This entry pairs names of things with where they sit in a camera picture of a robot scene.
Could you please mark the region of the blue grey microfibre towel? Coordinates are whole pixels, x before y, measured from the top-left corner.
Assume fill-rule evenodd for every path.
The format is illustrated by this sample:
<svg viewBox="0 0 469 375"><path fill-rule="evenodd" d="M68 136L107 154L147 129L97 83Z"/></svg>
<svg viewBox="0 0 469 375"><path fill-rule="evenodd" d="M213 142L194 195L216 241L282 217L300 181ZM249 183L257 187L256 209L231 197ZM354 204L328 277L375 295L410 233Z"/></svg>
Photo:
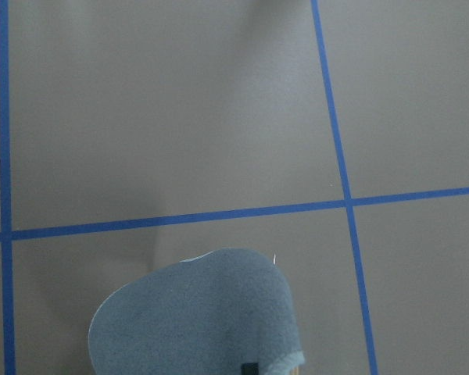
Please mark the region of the blue grey microfibre towel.
<svg viewBox="0 0 469 375"><path fill-rule="evenodd" d="M92 318L88 350L97 374L290 374L305 362L285 276L242 248L114 291Z"/></svg>

